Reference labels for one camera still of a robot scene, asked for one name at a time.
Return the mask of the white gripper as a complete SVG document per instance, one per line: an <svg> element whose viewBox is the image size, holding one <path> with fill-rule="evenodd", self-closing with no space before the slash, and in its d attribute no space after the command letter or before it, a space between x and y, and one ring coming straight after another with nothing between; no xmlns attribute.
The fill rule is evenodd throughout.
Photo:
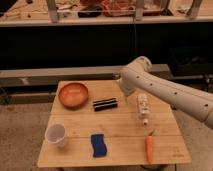
<svg viewBox="0 0 213 171"><path fill-rule="evenodd" d="M118 84L119 84L120 90L124 94L125 102L128 105L129 104L129 95L133 94L135 92L136 88L122 78L120 78L118 80Z"/></svg>

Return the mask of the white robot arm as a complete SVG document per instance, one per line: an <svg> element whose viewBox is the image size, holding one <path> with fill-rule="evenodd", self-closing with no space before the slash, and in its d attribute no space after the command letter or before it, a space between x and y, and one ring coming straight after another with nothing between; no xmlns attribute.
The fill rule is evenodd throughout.
<svg viewBox="0 0 213 171"><path fill-rule="evenodd" d="M118 81L123 94L130 96L137 88L143 89L213 130L213 94L154 76L149 73L151 67L145 56L125 65Z"/></svg>

